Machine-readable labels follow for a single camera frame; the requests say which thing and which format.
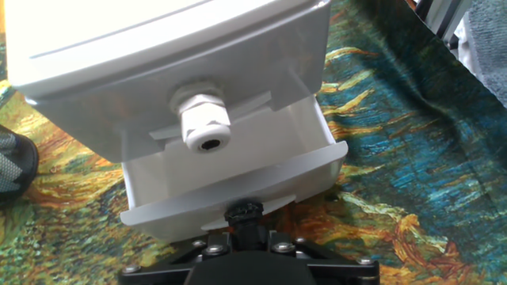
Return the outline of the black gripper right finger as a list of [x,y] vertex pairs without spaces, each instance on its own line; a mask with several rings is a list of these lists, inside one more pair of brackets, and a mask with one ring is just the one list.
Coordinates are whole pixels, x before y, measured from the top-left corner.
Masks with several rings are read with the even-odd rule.
[[269,251],[303,262],[317,284],[380,285],[379,262],[369,256],[347,259],[304,237],[269,231]]

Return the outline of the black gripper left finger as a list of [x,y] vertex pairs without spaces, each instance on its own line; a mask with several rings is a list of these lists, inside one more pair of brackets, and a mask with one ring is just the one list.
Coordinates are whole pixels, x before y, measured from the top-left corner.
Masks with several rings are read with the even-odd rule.
[[120,285],[184,285],[190,272],[199,263],[232,252],[232,235],[212,234],[207,241],[196,240],[181,247],[175,254],[143,267],[131,264],[118,273]]

